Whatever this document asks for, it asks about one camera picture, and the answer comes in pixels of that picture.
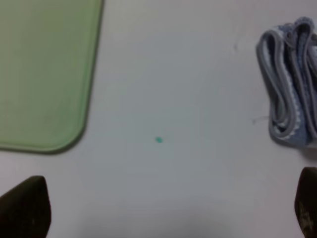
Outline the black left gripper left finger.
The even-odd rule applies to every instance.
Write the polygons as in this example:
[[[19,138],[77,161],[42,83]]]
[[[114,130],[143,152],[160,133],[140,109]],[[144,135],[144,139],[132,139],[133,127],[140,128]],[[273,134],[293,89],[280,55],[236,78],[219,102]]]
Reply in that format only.
[[[45,238],[51,221],[44,176],[31,176],[0,197],[2,238]]]

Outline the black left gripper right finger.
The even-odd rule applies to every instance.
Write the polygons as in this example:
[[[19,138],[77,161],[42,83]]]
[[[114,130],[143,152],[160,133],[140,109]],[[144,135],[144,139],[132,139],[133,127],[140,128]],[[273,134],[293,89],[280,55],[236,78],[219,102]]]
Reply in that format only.
[[[304,167],[294,201],[295,214],[305,238],[317,237],[317,168]]]

